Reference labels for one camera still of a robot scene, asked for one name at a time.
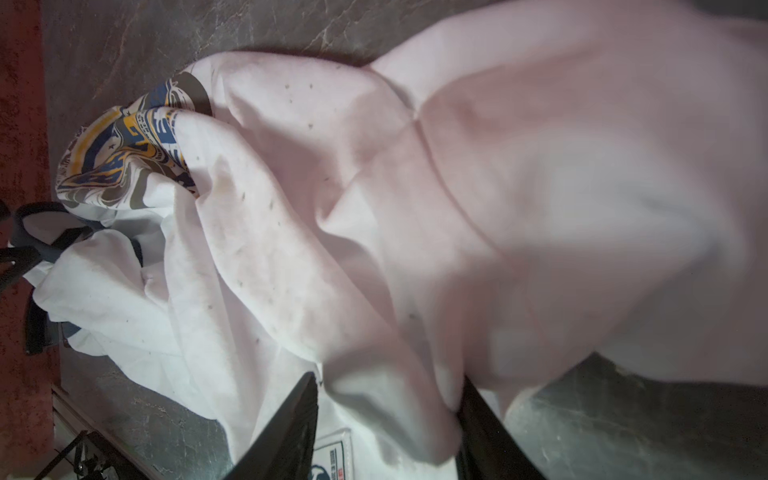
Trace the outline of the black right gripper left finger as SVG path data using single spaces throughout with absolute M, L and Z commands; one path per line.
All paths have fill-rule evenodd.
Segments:
M 310 478 L 318 418 L 318 385 L 305 373 L 225 480 Z

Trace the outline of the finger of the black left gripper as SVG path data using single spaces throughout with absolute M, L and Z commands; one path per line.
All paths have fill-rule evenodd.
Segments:
M 41 214 L 63 215 L 76 221 L 75 226 L 64 228 L 51 242 L 34 236 L 25 225 L 25 220 Z M 71 216 L 66 208 L 56 202 L 35 202 L 22 205 L 15 211 L 1 202 L 1 221 L 12 223 L 9 247 L 1 249 L 1 264 L 7 268 L 1 272 L 1 292 L 18 283 L 25 274 L 42 262 L 55 263 L 61 254 L 78 239 L 90 233 L 90 227 Z M 30 293 L 24 317 L 24 351 L 28 356 L 42 354 L 59 343 L 60 335 L 51 332 L 48 313 L 37 305 Z

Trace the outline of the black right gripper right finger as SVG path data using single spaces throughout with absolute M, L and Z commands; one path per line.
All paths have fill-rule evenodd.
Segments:
M 455 456 L 459 480 L 545 480 L 472 382 L 465 378 L 456 414 L 462 442 Z

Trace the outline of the white tank top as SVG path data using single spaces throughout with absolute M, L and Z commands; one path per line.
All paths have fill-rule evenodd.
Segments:
M 203 58 L 68 147 L 96 226 L 37 267 L 73 348 L 241 459 L 299 378 L 368 478 L 447 479 L 493 410 L 592 354 L 767 382 L 767 25 L 683 1 L 511 1 L 364 67 Z

